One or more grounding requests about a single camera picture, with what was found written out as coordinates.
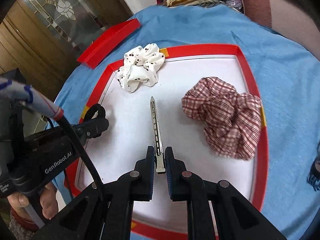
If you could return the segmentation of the person's left hand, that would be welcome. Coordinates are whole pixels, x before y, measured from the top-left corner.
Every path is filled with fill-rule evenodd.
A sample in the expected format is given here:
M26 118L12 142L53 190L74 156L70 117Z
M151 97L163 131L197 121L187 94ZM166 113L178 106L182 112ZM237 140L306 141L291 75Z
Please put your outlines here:
M52 182L49 182L43 189L40 196L40 204L42 206L42 213L46 219L52 219L59 211L56 200L57 189ZM24 209L29 205L29 199L19 193L14 192L7 197L9 204L19 217L23 220L31 222L32 219Z

